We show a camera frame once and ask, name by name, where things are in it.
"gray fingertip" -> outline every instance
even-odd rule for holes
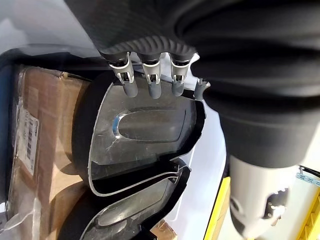
[[[208,82],[202,82],[199,84],[198,82],[195,85],[194,89],[194,99],[195,100],[203,100],[204,99],[204,91],[210,87],[210,83]]]
[[[156,84],[155,82],[151,82],[148,84],[149,87],[149,94],[153,99],[158,99],[161,96],[161,85]]]
[[[134,98],[138,95],[138,87],[135,81],[133,83],[125,82],[123,90],[129,98]]]
[[[172,83],[171,92],[176,97],[179,97],[184,92],[184,87],[185,87],[184,83],[180,83],[177,81],[176,83]]]

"white label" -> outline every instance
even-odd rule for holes
[[[39,120],[24,109],[20,109],[18,157],[31,175],[34,175]]]

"yellow edge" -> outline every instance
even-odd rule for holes
[[[210,221],[207,227],[207,230],[205,232],[205,236],[204,236],[204,240],[212,240],[212,237],[214,235],[214,231],[217,225],[217,221],[219,219],[220,213],[221,213],[221,208],[224,204],[224,201],[226,199],[226,195],[228,193],[228,189],[230,186],[230,177],[225,177],[222,180],[219,192],[218,192],[218,196],[216,198],[214,207],[213,207],[213,211],[210,217]]]
[[[297,237],[296,237],[296,240],[299,240],[300,238],[302,238],[302,236],[301,236],[301,234],[303,233],[303,231],[304,231],[304,229],[305,229],[305,226],[306,226],[306,224],[307,224],[307,221],[308,221],[308,219],[309,219],[309,216],[310,216],[310,214],[312,213],[312,209],[314,208],[314,205],[317,203],[317,201],[318,201],[318,197],[319,197],[319,195],[320,195],[320,188],[318,188],[318,190],[316,191],[316,193],[315,193],[315,195],[314,195],[314,198],[313,198],[313,201],[312,201],[312,203],[311,203],[311,205],[310,205],[310,207],[309,207],[309,209],[308,209],[308,212],[307,212],[307,214],[305,215],[305,218],[304,218],[304,221],[303,221],[303,224],[301,225],[301,228],[300,228],[300,231],[299,231],[299,233],[298,233],[298,235],[297,235]],[[315,220],[315,224],[314,224],[314,227],[312,228],[312,231],[318,231],[317,233],[319,234],[320,233],[320,216],[318,215],[318,216],[316,216],[315,217],[316,218],[316,220]]]

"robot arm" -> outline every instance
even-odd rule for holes
[[[203,98],[219,113],[230,156],[233,224],[244,237],[262,234],[283,213],[320,119],[320,2],[65,1],[129,97],[139,94],[129,52],[153,98],[160,54],[170,53],[180,96],[198,52],[192,74],[211,85]]]

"cardboard box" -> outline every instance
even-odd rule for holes
[[[39,67],[22,69],[18,82],[9,213],[32,216],[20,224],[21,239],[55,240],[86,189],[72,164],[71,137],[89,82]]]
[[[158,240],[178,240],[175,231],[163,219],[151,229],[151,232],[158,237]]]

